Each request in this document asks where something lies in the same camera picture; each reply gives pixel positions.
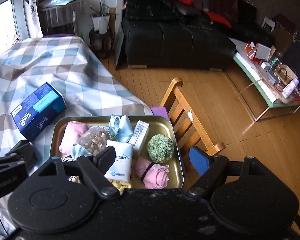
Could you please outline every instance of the wooden chair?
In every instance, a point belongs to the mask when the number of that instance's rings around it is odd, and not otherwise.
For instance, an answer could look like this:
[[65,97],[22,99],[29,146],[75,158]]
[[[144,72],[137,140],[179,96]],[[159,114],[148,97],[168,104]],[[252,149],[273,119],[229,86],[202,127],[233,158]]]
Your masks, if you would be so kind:
[[210,156],[213,156],[219,152],[221,152],[226,146],[221,142],[217,144],[213,144],[206,130],[200,123],[198,116],[195,111],[193,111],[192,107],[189,105],[189,100],[187,99],[183,88],[183,81],[180,78],[174,78],[166,91],[161,103],[160,107],[165,107],[169,112],[172,108],[173,103],[177,99],[179,104],[176,109],[172,112],[170,116],[170,121],[172,126],[175,127],[175,124],[180,119],[181,115],[186,111],[188,118],[184,120],[184,122],[180,125],[180,127],[175,131],[175,136],[177,142],[181,140],[181,138],[185,135],[185,133],[189,130],[189,128],[193,125],[195,128],[195,132],[191,135],[188,141],[181,147],[180,153],[183,158],[183,162],[186,167],[189,166],[189,150],[192,146],[196,145],[200,140],[202,140],[203,144],[206,147],[206,153]]

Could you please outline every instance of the blue tissue box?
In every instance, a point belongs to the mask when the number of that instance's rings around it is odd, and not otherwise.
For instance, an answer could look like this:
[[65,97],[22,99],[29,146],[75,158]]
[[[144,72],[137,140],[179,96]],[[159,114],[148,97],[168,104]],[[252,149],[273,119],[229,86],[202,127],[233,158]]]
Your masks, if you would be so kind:
[[45,83],[14,109],[11,116],[21,134],[33,141],[64,109],[62,95]]

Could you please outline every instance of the white flower pot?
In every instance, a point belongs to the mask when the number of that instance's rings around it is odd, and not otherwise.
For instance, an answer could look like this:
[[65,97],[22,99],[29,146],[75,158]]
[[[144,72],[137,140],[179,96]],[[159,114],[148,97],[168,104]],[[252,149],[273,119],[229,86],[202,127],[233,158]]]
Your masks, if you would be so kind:
[[94,28],[95,32],[99,30],[99,24],[100,24],[101,18],[106,18],[106,20],[107,20],[107,28],[108,28],[110,16],[93,17],[92,18],[92,22],[93,22],[93,28]]

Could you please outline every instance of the woven basket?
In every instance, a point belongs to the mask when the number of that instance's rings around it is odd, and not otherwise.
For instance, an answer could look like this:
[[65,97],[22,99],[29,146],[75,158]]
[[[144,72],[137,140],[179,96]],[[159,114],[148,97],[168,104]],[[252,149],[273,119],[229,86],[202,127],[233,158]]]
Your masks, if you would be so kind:
[[292,79],[298,78],[287,65],[277,65],[275,73],[278,75],[279,79],[285,86],[287,86],[292,81]]

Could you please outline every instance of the barcode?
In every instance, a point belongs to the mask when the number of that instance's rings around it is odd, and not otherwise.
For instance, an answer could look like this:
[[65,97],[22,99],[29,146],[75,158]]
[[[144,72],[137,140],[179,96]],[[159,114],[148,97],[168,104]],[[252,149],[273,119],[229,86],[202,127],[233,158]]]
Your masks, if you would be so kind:
[[19,105],[13,112],[11,113],[12,117],[15,117],[17,113],[19,113],[22,109],[22,105]]

